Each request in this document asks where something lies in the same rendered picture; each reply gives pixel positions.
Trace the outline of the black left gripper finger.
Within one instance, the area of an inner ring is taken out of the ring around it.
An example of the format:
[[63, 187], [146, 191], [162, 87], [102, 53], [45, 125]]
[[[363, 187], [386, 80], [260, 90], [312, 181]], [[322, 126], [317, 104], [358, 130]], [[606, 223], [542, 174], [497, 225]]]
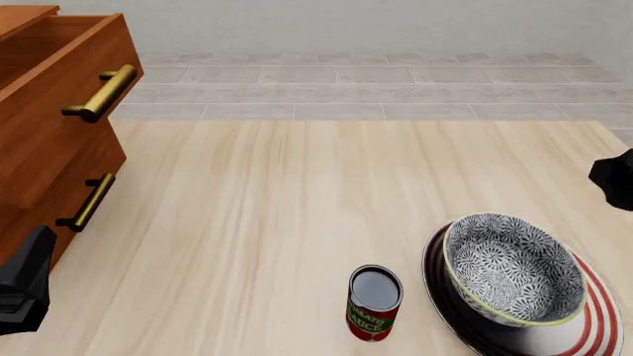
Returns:
[[0, 288], [35, 288], [48, 284], [56, 233], [35, 227], [18, 250], [0, 266]]

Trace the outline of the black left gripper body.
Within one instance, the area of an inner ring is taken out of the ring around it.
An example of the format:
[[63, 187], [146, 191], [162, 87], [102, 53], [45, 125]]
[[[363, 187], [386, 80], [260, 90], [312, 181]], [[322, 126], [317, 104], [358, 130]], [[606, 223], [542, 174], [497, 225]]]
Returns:
[[0, 334], [38, 331], [48, 307], [47, 287], [24, 292], [0, 285]]

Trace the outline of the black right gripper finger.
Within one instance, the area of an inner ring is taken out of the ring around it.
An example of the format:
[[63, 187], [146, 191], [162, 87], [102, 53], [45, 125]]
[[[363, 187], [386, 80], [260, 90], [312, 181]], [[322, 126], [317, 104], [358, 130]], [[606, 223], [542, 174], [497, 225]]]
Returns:
[[601, 189], [611, 207], [633, 212], [633, 148], [619, 156], [596, 160], [588, 179]]

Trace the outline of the white plate with red rings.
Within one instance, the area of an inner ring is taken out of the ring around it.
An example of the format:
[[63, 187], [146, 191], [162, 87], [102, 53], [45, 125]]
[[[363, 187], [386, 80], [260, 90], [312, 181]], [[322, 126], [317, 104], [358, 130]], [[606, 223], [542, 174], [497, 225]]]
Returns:
[[584, 309], [569, 322], [530, 328], [500, 325], [463, 302], [451, 284], [442, 254], [449, 224], [431, 234], [422, 252], [426, 291], [439, 316], [480, 356], [620, 356], [625, 332], [618, 305], [594, 269], [576, 255], [586, 281]]

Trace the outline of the black-and-white patterned bowl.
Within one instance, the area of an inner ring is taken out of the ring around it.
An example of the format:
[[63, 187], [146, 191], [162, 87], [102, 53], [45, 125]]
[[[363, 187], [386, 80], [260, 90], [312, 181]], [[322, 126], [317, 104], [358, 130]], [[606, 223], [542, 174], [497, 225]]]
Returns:
[[587, 279], [572, 251], [523, 219], [464, 216], [448, 225], [441, 253], [463, 302], [500, 325], [560, 325], [587, 303]]

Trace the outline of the wooden cabinet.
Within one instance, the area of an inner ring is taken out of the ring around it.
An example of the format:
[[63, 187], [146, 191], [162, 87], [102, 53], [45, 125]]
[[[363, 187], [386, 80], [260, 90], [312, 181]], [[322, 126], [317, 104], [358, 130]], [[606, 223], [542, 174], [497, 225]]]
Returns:
[[[12, 36], [21, 32], [23, 29], [26, 29], [27, 27], [38, 23], [40, 20], [43, 20], [45, 17], [49, 16], [65, 15], [59, 14], [59, 8], [55, 5], [0, 5], [0, 41], [11, 38]], [[105, 124], [110, 124], [110, 115], [108, 115], [108, 118], [100, 122], [101, 127], [104, 127]]]

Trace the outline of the tomato sauce tin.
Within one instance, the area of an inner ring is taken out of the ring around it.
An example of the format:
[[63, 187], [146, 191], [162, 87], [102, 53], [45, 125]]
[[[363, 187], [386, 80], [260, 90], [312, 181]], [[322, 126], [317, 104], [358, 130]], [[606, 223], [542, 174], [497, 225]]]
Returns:
[[400, 279], [379, 265], [358, 267], [350, 275], [345, 320], [355, 337], [384, 340], [392, 331], [404, 297]]

